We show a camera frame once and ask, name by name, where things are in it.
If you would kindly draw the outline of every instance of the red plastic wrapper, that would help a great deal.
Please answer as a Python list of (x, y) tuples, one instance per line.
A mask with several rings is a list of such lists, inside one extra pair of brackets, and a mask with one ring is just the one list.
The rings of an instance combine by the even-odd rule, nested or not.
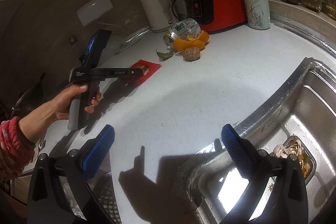
[(142, 69), (143, 75), (137, 78), (123, 78), (125, 82), (132, 85), (140, 85), (145, 82), (149, 77), (151, 77), (159, 68), (160, 64), (151, 63), (145, 60), (139, 60), (134, 65), (132, 65), (131, 69)]

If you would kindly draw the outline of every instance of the blue gripper pad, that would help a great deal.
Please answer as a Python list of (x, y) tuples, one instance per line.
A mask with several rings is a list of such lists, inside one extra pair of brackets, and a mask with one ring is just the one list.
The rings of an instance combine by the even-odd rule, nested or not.
[(253, 175), (253, 160), (251, 159), (251, 154), (249, 153), (251, 150), (247, 151), (247, 149), (253, 149), (256, 151), (253, 145), (248, 140), (244, 140), (239, 137), (230, 124), (223, 126), (221, 135), (222, 142), (235, 163), (240, 175), (243, 178), (251, 179)]
[(84, 180), (92, 179), (97, 173), (114, 143), (114, 128), (107, 124), (95, 139), (89, 141), (95, 143), (82, 160), (82, 177)]

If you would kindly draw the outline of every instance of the silver can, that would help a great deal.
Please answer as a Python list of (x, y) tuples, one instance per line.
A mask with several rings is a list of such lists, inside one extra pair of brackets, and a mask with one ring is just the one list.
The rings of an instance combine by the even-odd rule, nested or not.
[(163, 37), (168, 49), (175, 51), (173, 43), (175, 39), (181, 38), (183, 40), (188, 40), (188, 36), (195, 38), (201, 34), (202, 30), (198, 23), (192, 18), (187, 18), (185, 20), (179, 21), (172, 25)]

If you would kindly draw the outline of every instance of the gray handle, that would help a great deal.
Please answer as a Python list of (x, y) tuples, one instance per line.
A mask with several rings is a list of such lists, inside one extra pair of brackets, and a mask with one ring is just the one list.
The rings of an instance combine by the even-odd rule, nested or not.
[(91, 105), (91, 100), (99, 87), (100, 81), (89, 82), (88, 90), (82, 94), (76, 95), (70, 104), (69, 110), (69, 130), (79, 130), (87, 124), (89, 114), (85, 111), (85, 107)]

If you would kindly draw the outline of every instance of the floral pattern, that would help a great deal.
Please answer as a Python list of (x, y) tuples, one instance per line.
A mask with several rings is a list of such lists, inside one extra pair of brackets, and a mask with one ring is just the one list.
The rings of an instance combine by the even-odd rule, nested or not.
[(256, 8), (258, 8), (260, 6), (260, 1), (261, 0), (256, 0), (255, 2), (252, 3), (251, 5), (251, 9), (248, 12), (248, 20), (250, 23), (252, 23), (254, 26), (258, 26), (260, 28), (264, 27), (264, 13), (261, 12), (259, 13), (258, 11), (256, 11)]

